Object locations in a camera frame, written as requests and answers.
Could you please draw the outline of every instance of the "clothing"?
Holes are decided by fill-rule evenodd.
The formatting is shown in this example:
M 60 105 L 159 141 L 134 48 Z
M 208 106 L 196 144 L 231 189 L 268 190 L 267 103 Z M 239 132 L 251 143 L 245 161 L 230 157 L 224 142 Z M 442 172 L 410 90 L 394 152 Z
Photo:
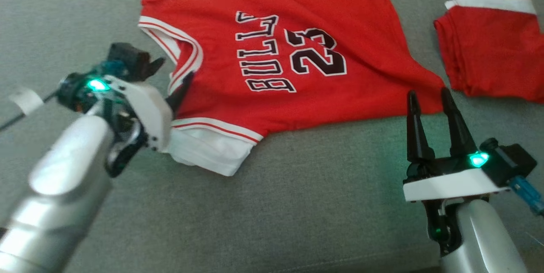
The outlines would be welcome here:
M 435 21 L 453 89 L 544 103 L 544 35 L 531 0 L 450 0 Z
M 169 153 L 231 176 L 271 132 L 441 111 L 442 80 L 414 61 L 389 0 L 142 0 L 139 27 L 196 71 Z

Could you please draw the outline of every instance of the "blue cable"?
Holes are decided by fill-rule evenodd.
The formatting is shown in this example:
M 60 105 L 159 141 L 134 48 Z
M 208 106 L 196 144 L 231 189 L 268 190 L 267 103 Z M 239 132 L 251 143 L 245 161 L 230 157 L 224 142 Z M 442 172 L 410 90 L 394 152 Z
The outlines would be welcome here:
M 542 195 L 536 191 L 536 189 L 527 182 L 523 176 L 516 176 L 509 180 L 508 185 L 512 190 L 519 195 L 529 205 L 531 211 L 535 215 L 544 217 L 544 202 L 542 202 Z

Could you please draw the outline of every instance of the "red stripe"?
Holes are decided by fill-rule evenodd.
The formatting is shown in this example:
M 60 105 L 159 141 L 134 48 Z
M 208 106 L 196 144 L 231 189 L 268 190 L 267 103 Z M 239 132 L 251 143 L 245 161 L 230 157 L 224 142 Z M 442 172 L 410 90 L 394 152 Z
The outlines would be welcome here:
M 160 37 L 158 37 L 155 33 L 153 33 L 151 29 L 149 30 L 149 33 L 153 35 L 153 37 L 157 38 L 157 40 L 163 44 L 163 46 L 168 50 L 168 52 L 170 53 L 173 59 L 177 60 L 176 55 L 172 52 L 170 47 L 165 42 L 163 42 L 163 40 Z
M 172 80 L 172 81 L 170 82 L 170 84 L 173 85 L 173 84 L 175 83 L 175 81 L 177 81 L 177 80 L 183 78 L 183 75 L 184 75 L 185 73 L 187 73 L 187 71 L 191 68 L 191 66 L 192 66 L 192 65 L 194 64 L 194 62 L 196 61 L 196 58 L 197 58 L 197 56 L 198 56 L 198 46 L 197 46 L 195 43 L 193 43 L 190 39 L 188 39 L 187 37 L 182 36 L 182 35 L 177 34 L 177 33 L 174 33 L 173 31 L 170 31 L 170 30 L 168 30 L 168 29 L 165 29 L 164 27 L 162 27 L 161 25 L 158 25 L 158 24 L 156 24 L 156 23 L 140 22 L 140 24 L 144 24 L 144 25 L 153 25 L 153 26 L 155 26 L 155 27 L 158 27 L 159 29 L 162 29 L 165 33 L 170 32 L 170 33 L 172 33 L 172 34 L 178 35 L 179 37 L 185 39 L 187 42 L 189 42 L 190 44 L 192 44 L 192 45 L 193 45 L 193 49 L 196 50 L 195 58 L 189 63 L 189 65 L 187 66 L 187 68 L 185 68 L 185 70 L 182 71 L 182 73 L 179 75 L 179 77 L 177 77 L 177 79 Z
M 224 132 L 228 132 L 229 134 L 233 134 L 233 135 L 238 135 L 238 136 L 241 136 L 243 138 L 246 138 L 246 139 L 249 139 L 251 141 L 254 141 L 255 143 L 259 143 L 259 140 L 257 139 L 254 139 L 254 138 L 251 138 L 247 135 L 244 135 L 244 134 L 241 134 L 239 132 L 235 132 L 235 131 L 229 131 L 229 130 L 226 130 L 224 128 L 221 128 L 219 126 L 215 126 L 215 125 L 212 125 L 212 124 L 209 124 L 209 123 L 204 123 L 204 122 L 193 122 L 193 123 L 188 123 L 188 124 L 181 124 L 181 125 L 175 125 L 173 126 L 173 128 L 182 128 L 182 127 L 185 127 L 185 126 L 191 126 L 191 125 L 205 125 L 205 126 L 211 126 L 212 128 L 216 128 L 218 130 L 222 130 Z

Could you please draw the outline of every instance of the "robotic arm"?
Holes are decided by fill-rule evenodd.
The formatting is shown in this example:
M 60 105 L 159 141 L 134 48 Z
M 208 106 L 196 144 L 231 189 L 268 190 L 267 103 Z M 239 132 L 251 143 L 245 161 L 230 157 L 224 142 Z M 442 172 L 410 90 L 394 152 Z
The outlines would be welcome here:
M 62 271 L 87 235 L 111 178 L 142 147 L 166 148 L 192 75 L 164 100 L 144 82 L 164 60 L 149 59 L 130 44 L 113 44 L 105 62 L 60 83 L 59 103 L 84 115 L 31 172 L 28 192 L 0 232 L 0 272 Z
M 536 215 L 544 215 L 540 194 L 525 180 L 536 161 L 520 145 L 499 146 L 494 138 L 478 150 L 450 91 L 444 88 L 441 95 L 451 148 L 449 157 L 435 158 L 423 131 L 416 94 L 408 93 L 411 164 L 403 181 L 406 201 L 422 201 L 428 236 L 439 244 L 444 272 L 527 272 L 488 200 L 490 193 L 512 189 Z

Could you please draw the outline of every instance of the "red fabric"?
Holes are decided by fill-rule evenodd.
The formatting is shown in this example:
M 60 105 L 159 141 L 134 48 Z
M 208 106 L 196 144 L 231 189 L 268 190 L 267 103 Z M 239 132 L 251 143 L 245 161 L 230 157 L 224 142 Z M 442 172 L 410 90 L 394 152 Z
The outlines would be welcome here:
M 183 30 L 204 50 L 204 62 L 178 119 L 214 118 L 266 136 L 330 122 L 405 115 L 410 89 L 418 93 L 423 112 L 442 109 L 443 81 L 412 59 L 389 0 L 142 0 L 142 4 L 142 16 Z M 254 17 L 278 15 L 273 36 L 235 40 L 237 33 L 263 28 L 261 20 L 238 23 L 238 11 Z M 303 46 L 287 42 L 285 31 L 310 28 L 334 38 L 331 50 L 344 57 L 346 74 L 326 77 L 307 59 L 303 60 L 307 74 L 292 69 L 291 55 L 301 49 L 314 49 L 321 58 L 331 59 L 321 37 L 306 38 Z M 278 54 L 237 58 L 238 50 L 263 50 L 263 42 L 270 39 L 276 39 Z M 243 60 L 278 60 L 282 73 L 243 76 L 239 64 Z M 252 91 L 246 81 L 274 78 L 288 79 L 296 92 Z
M 544 35 L 536 15 L 454 6 L 435 29 L 453 89 L 544 103 Z

